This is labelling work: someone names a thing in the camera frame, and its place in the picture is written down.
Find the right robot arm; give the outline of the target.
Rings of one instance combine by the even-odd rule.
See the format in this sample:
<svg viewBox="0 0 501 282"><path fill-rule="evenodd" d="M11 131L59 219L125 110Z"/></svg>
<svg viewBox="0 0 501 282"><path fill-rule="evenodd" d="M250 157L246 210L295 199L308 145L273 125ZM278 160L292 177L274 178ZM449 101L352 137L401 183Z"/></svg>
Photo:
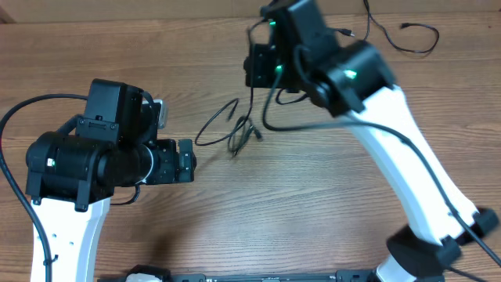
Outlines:
<svg viewBox="0 0 501 282"><path fill-rule="evenodd" d="M246 84L269 100L297 92L327 110L328 128L346 128L366 148L400 200L407 224L387 239L388 258L373 281L441 281L461 248L499 220L469 200L420 131L391 68L370 43L341 46L314 1L273 1L261 8L270 29L250 44Z"/></svg>

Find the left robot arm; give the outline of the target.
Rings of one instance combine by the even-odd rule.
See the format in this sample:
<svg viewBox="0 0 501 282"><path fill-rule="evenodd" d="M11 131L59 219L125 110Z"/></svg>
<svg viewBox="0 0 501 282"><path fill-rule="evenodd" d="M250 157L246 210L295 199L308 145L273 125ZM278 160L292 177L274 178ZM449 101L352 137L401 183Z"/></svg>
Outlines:
<svg viewBox="0 0 501 282"><path fill-rule="evenodd" d="M31 280L94 278L100 234L117 187L194 180L190 139L158 139L164 106L140 88L95 79L85 112L27 150L27 195L47 236L34 235Z"/></svg>

